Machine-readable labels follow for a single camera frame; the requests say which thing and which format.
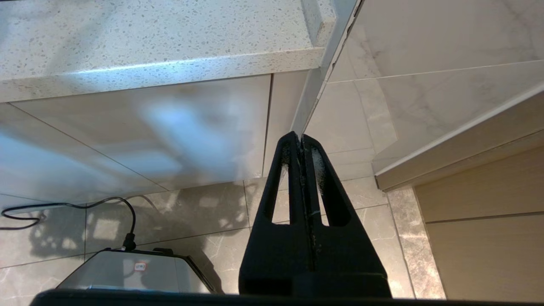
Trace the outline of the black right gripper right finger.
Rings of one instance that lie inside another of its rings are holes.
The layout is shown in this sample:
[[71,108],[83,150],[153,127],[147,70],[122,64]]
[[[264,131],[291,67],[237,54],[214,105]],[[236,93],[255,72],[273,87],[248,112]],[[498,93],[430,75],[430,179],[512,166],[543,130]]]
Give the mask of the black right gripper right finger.
[[388,275],[322,145],[302,137],[312,286],[320,296],[389,298]]

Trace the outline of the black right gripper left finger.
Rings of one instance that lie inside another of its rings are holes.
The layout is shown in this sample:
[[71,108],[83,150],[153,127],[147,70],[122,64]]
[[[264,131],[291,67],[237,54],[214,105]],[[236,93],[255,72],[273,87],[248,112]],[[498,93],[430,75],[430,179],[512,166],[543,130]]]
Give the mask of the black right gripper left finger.
[[[290,222],[281,225],[273,222],[273,215],[284,166],[288,173]],[[295,132],[285,134],[278,140],[241,264],[242,295],[317,296],[312,236],[316,190],[307,178],[299,136]]]

